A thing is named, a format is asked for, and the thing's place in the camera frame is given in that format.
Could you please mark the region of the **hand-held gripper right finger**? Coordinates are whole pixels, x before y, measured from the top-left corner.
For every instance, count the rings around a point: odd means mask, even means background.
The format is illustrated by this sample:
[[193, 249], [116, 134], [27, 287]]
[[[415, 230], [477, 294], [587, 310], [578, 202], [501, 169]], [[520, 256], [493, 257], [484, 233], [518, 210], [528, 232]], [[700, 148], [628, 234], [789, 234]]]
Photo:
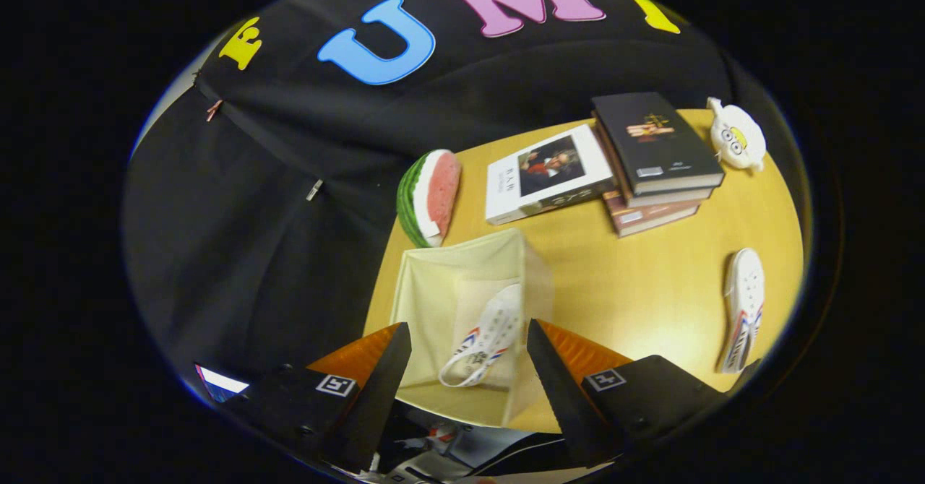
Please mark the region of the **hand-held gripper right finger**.
[[540, 319], [528, 353], [569, 455], [586, 467], [651, 451], [727, 401], [660, 355], [633, 361]]

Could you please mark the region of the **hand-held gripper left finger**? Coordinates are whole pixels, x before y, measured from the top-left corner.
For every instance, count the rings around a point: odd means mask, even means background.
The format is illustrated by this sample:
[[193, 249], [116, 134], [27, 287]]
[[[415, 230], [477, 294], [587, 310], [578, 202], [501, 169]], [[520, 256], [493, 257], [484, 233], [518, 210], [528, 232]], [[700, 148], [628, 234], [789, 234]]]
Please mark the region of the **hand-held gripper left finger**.
[[279, 368], [219, 408], [318, 470], [370, 468], [412, 353], [398, 322], [303, 368]]

